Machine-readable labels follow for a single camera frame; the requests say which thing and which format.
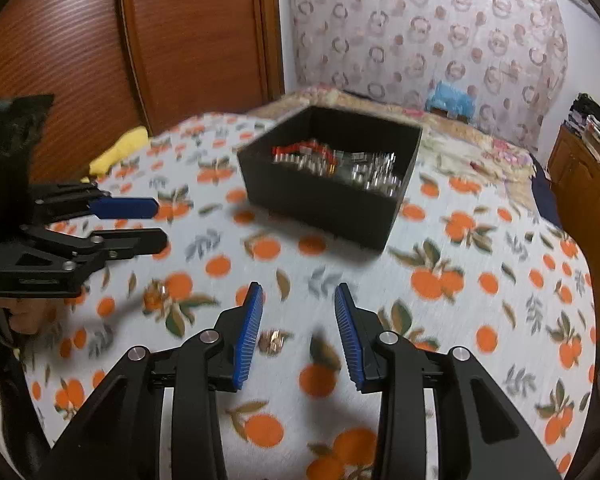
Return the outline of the left forearm dark sleeve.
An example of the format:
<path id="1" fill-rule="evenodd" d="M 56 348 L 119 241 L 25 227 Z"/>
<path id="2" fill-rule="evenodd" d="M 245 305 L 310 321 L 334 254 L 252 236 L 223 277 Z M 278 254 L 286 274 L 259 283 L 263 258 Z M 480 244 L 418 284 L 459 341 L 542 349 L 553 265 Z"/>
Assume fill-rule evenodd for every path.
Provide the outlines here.
<path id="1" fill-rule="evenodd" d="M 50 452 L 24 377 L 23 344 L 0 308 L 0 478 L 32 479 Z"/>

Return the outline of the left hand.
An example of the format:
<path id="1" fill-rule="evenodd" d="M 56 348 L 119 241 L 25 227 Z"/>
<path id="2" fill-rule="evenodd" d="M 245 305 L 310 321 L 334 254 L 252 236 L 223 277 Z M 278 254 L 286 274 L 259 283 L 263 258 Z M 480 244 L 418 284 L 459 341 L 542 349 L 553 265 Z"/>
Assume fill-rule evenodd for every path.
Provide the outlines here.
<path id="1" fill-rule="evenodd" d="M 9 313 L 9 327 L 23 335 L 36 334 L 56 307 L 57 302 L 53 299 L 0 297 L 0 310 Z"/>

